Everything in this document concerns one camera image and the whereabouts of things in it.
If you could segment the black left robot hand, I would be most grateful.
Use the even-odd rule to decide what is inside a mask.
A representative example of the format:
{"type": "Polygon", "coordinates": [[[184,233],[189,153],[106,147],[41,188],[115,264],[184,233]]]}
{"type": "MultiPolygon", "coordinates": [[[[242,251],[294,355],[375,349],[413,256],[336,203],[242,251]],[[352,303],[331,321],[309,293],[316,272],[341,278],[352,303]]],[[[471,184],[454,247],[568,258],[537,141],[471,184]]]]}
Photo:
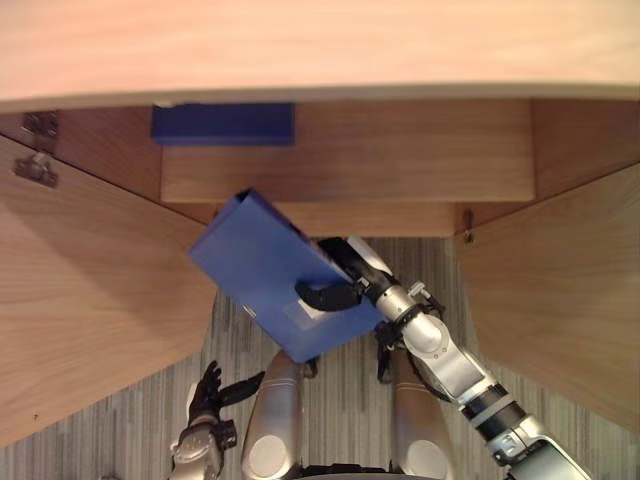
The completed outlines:
{"type": "Polygon", "coordinates": [[[191,425],[202,415],[210,415],[220,420],[220,410],[240,403],[257,393],[265,371],[245,380],[240,380],[224,388],[221,387],[222,369],[216,360],[209,363],[202,378],[196,385],[188,407],[188,424],[191,425]]]}

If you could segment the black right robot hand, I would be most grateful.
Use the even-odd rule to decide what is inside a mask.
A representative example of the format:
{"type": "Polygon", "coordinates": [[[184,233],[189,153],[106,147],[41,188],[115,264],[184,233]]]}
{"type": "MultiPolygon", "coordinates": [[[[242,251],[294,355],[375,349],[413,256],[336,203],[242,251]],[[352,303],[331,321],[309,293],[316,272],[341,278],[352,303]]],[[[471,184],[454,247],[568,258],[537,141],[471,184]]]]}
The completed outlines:
{"type": "Polygon", "coordinates": [[[331,237],[320,240],[318,246],[351,282],[314,289],[308,283],[298,281],[296,293],[313,309],[344,311],[359,305],[363,297],[375,304],[389,288],[400,284],[392,273],[369,263],[346,239],[331,237]]]}

